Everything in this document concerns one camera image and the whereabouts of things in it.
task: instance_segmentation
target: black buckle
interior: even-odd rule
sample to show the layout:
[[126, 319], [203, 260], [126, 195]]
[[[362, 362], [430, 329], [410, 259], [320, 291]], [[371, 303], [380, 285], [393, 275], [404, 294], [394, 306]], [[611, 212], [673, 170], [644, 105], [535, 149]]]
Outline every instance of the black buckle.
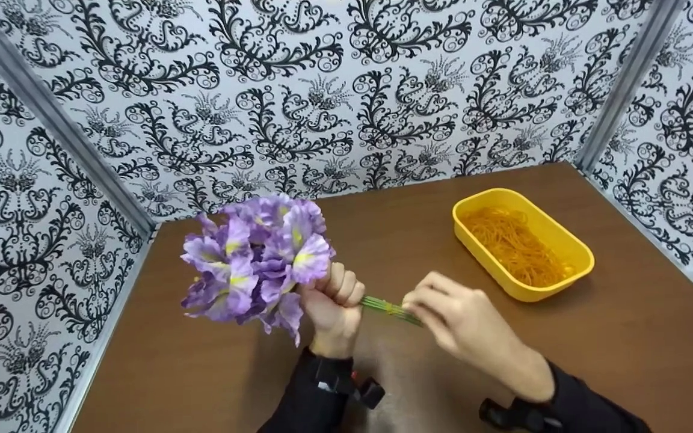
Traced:
[[530, 433], [561, 431], [561, 425], [548, 417], [538, 406], [515, 398], [509, 408], [486, 398], [479, 409], [481, 420], [501, 431], [526, 430]]
[[357, 387], [351, 373], [338, 372], [325, 362], [317, 363], [317, 371], [314, 375], [315, 381], [324, 382], [330, 389], [338, 394], [350, 395], [362, 405], [373, 410], [379, 405], [387, 392], [374, 378], [363, 381]]

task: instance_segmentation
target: finger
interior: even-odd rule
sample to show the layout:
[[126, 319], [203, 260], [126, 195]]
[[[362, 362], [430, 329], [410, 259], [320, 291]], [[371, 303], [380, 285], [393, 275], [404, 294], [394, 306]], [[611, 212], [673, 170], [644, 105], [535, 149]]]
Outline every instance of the finger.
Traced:
[[344, 281], [344, 265], [343, 263], [332, 263], [330, 265], [330, 281], [328, 281], [328, 285], [325, 286], [325, 294], [328, 295], [328, 298], [335, 298], [336, 293], [339, 293], [339, 289], [341, 288], [341, 283]]
[[310, 313], [310, 307], [319, 301], [331, 302], [330, 298], [327, 298], [324, 293], [316, 290], [314, 285], [311, 284], [302, 285], [298, 293], [301, 295], [301, 307], [303, 307], [306, 313]]
[[419, 318], [421, 323], [423, 323], [424, 326], [426, 326], [427, 329], [432, 332], [438, 346], [446, 351], [451, 351], [456, 347], [454, 335], [448, 330], [448, 326], [446, 326], [445, 322], [440, 316], [436, 315], [431, 310], [428, 310], [426, 307], [418, 304], [409, 304], [407, 310]]
[[362, 301], [363, 296], [365, 296], [365, 284], [358, 281], [354, 285], [352, 294], [350, 294], [349, 298], [347, 298], [346, 302], [344, 302], [344, 307], [357, 307], [357, 305], [360, 304], [360, 301]]
[[455, 298], [472, 291], [471, 288], [463, 286], [456, 281], [451, 280], [451, 278], [448, 278], [445, 275], [435, 271], [432, 271], [431, 273], [427, 274], [426, 277], [421, 279], [416, 287], [429, 287], [439, 292], [447, 293]]
[[333, 301], [339, 305], [346, 304], [347, 299], [349, 299], [349, 296], [354, 291], [354, 285], [356, 283], [357, 275], [355, 275], [352, 271], [345, 272], [344, 280], [341, 282], [341, 288], [339, 288], [339, 291], [336, 292], [336, 296], [333, 298]]
[[429, 287], [417, 287], [416, 290], [406, 295], [408, 304], [422, 304], [432, 312], [437, 313], [443, 320], [451, 321], [454, 315], [456, 299], [445, 293], [440, 293]]

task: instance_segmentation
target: green flower stem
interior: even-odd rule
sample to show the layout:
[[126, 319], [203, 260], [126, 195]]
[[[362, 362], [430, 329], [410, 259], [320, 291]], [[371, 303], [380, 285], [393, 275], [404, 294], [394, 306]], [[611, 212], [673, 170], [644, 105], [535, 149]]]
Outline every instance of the green flower stem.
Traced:
[[410, 324], [415, 324], [416, 326], [423, 326], [423, 324], [421, 324], [418, 318], [411, 315], [410, 313], [405, 312], [405, 310], [403, 310], [402, 307], [395, 304], [390, 304], [387, 301], [383, 301], [383, 299], [374, 298], [373, 296], [363, 296], [363, 299], [361, 299], [360, 303], [364, 307], [369, 308], [371, 310], [376, 310], [377, 312], [382, 312], [386, 315], [402, 319]]

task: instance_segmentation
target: black sleeve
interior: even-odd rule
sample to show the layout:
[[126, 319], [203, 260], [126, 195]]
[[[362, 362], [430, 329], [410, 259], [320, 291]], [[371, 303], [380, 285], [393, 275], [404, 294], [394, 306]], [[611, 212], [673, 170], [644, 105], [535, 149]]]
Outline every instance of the black sleeve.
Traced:
[[348, 396], [318, 387], [317, 366], [325, 362], [335, 372], [352, 373], [352, 359], [315, 356], [305, 348], [272, 417], [258, 433], [330, 433], [341, 424]]
[[550, 413], [566, 433], [650, 433], [646, 422], [594, 393], [585, 382], [548, 361], [555, 378]]

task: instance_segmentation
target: rubber band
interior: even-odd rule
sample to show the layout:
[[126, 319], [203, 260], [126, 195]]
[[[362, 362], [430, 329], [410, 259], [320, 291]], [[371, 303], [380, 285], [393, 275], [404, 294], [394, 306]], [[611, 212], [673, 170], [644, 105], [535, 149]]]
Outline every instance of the rubber band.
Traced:
[[522, 212], [485, 207], [461, 219], [468, 230], [516, 280], [550, 287], [574, 274], [574, 268], [531, 233]]

